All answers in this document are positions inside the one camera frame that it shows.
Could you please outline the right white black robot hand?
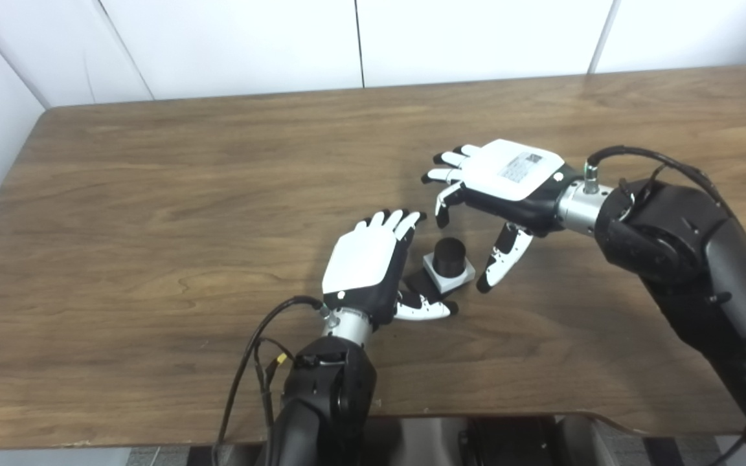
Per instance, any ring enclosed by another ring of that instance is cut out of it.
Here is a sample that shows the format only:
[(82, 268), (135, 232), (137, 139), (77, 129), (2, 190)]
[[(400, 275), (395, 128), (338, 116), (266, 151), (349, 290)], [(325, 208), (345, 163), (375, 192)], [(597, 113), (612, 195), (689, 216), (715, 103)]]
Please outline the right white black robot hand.
[(465, 204), (505, 221), (477, 289), (488, 294), (521, 259), (534, 238), (562, 231), (558, 203), (580, 172), (553, 151), (497, 139), (482, 147), (465, 144), (433, 157), (424, 184), (445, 183), (435, 204), (439, 228), (451, 206)]

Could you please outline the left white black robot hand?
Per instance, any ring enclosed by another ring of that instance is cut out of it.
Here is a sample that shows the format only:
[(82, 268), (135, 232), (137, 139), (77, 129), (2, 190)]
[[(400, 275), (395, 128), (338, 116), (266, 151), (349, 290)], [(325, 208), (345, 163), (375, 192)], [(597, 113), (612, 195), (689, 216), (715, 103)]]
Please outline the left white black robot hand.
[(456, 315), (458, 304), (433, 303), (416, 292), (400, 290), (409, 247), (423, 212), (380, 210), (341, 236), (322, 279), (323, 302), (331, 310), (363, 313), (375, 327), (394, 319), (437, 320)]

